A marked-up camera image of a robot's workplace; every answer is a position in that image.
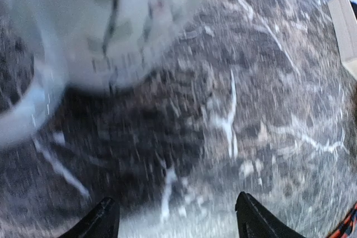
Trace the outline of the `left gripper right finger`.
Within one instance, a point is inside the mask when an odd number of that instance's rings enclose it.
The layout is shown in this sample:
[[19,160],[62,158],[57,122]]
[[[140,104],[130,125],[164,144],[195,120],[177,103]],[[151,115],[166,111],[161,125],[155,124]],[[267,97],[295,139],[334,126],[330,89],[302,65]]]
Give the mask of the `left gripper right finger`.
[[295,230],[286,226],[275,217],[251,194],[241,192],[235,204],[240,238],[245,237],[300,237],[304,238]]

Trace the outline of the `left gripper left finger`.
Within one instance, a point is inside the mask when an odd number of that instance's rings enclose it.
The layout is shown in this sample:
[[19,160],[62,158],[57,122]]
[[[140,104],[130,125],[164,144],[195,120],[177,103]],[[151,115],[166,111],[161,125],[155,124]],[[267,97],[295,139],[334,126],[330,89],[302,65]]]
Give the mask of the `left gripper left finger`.
[[75,226],[59,238],[117,238],[120,219],[119,203],[110,197],[103,198]]

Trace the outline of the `red navy striped tie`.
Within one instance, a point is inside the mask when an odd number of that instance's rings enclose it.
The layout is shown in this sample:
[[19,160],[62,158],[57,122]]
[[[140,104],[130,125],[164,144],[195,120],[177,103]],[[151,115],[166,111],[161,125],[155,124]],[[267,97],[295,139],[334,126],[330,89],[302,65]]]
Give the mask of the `red navy striped tie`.
[[347,238],[356,230],[356,207],[355,203],[345,218],[327,235],[327,238]]

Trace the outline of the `white patterned mug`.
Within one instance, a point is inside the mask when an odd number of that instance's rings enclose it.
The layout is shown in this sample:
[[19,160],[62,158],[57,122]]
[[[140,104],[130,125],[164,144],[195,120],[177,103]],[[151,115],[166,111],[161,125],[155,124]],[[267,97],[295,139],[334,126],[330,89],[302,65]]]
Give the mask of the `white patterned mug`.
[[29,138],[68,87],[110,95],[140,83],[203,0],[1,0],[33,58],[25,95],[1,113],[1,148]]

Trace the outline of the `wooden compartment organizer box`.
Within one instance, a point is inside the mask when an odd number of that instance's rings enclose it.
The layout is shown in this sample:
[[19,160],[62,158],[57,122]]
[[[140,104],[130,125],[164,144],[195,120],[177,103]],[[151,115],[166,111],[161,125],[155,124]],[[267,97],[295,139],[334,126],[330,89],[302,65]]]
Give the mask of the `wooden compartment organizer box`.
[[356,80],[356,14],[350,0],[329,0],[341,64]]

